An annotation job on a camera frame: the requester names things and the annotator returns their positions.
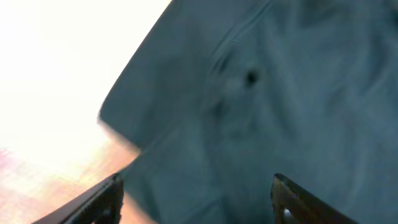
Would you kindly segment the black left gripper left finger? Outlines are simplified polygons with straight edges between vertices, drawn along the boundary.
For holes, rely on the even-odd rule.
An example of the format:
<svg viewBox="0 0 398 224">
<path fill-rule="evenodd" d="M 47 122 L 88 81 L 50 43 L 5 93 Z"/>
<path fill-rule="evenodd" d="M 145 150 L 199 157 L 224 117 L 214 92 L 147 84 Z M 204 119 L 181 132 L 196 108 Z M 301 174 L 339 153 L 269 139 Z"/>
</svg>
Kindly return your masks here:
<svg viewBox="0 0 398 224">
<path fill-rule="evenodd" d="M 33 224 L 119 224 L 123 180 L 115 173 Z"/>
</svg>

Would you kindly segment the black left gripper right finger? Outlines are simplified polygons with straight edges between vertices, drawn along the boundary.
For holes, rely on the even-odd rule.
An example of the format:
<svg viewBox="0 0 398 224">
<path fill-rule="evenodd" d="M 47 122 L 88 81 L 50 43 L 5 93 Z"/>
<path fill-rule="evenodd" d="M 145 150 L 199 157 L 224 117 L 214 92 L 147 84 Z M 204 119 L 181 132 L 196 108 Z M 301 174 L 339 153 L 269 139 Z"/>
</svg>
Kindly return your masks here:
<svg viewBox="0 0 398 224">
<path fill-rule="evenodd" d="M 356 224 L 280 173 L 272 181 L 271 202 L 276 224 Z"/>
</svg>

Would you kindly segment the black t-shirt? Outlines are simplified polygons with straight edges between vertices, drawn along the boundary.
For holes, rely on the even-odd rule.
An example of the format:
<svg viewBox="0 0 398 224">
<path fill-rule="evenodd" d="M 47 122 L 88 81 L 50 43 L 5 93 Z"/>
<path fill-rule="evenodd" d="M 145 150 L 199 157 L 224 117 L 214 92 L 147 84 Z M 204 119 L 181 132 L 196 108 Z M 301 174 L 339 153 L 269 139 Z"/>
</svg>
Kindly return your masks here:
<svg viewBox="0 0 398 224">
<path fill-rule="evenodd" d="M 173 1 L 99 116 L 158 223 L 272 223 L 276 173 L 396 223 L 397 2 Z"/>
</svg>

